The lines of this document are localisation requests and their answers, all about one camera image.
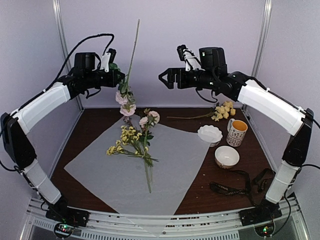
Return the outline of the yellow fake flower bunch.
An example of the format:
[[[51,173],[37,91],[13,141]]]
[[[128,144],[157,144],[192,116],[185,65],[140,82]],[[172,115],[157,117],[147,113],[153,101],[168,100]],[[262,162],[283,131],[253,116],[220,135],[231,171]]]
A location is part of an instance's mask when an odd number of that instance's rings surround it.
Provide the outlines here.
[[[140,140],[142,131],[132,128],[127,129],[125,125],[122,125],[120,129],[120,139],[116,140],[115,144],[107,149],[106,154],[108,156],[122,154],[132,158],[143,159],[143,147]]]

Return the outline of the white wrapping paper sheet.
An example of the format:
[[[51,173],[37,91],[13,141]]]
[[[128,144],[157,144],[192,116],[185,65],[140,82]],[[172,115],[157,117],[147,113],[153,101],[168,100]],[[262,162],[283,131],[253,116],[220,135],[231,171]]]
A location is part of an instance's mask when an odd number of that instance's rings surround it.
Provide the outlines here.
[[[142,159],[107,155],[120,138],[119,119],[86,147],[65,170],[116,212],[159,237],[197,176],[210,147],[196,133],[157,124],[149,153],[157,159],[149,193]]]

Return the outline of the purple rose stem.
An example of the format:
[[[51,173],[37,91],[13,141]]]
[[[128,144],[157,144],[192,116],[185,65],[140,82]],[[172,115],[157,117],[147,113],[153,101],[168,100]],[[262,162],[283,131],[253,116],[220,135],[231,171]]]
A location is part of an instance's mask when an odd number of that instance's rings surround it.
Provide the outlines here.
[[[135,129],[140,131],[141,127],[139,124],[140,117],[138,115],[132,115],[132,116],[124,116],[123,117],[124,125],[126,128],[129,129]]]

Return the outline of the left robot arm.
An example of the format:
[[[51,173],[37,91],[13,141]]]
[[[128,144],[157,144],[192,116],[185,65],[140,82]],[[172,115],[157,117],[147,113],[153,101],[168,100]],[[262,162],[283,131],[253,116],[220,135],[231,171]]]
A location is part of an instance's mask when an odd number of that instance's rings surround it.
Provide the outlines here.
[[[69,221],[72,211],[63,204],[65,198],[40,166],[27,134],[53,110],[78,95],[88,99],[92,97],[90,89],[100,92],[103,87],[115,88],[125,78],[114,64],[116,53],[108,46],[102,56],[95,52],[76,53],[74,66],[68,74],[58,73],[47,88],[0,118],[4,149],[16,164],[13,171],[23,175],[48,204],[54,205],[51,211],[61,222]]]

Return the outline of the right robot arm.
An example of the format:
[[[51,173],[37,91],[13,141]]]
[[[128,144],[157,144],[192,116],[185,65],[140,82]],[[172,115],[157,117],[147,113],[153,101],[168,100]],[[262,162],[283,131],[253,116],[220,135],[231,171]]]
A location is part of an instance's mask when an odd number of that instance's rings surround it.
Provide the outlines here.
[[[240,71],[228,73],[225,51],[221,47],[202,47],[199,49],[199,57],[185,45],[178,46],[177,52],[185,67],[168,68],[158,76],[168,89],[173,89],[174,84],[177,84],[179,89],[208,89],[215,95],[223,94],[234,102],[256,109],[290,134],[281,165],[261,206],[256,210],[259,220],[268,220],[276,212],[276,205],[285,196],[285,191],[306,161],[314,112],[278,96],[253,76]]]

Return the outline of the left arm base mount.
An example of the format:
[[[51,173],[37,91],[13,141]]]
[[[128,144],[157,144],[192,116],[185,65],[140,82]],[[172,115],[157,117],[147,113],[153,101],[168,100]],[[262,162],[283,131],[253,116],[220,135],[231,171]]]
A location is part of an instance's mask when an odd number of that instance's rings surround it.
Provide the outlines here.
[[[68,201],[62,197],[55,204],[45,201],[48,206],[45,217],[56,221],[53,233],[60,239],[70,237],[78,227],[86,227],[90,213],[86,210],[68,206]]]

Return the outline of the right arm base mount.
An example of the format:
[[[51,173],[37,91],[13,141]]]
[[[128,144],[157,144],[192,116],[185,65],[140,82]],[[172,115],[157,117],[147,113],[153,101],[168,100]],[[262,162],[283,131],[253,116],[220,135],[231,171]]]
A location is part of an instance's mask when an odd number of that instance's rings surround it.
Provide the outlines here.
[[[244,209],[239,212],[243,227],[251,226],[259,237],[271,237],[275,232],[276,218],[282,216],[279,204],[262,203],[254,208]]]

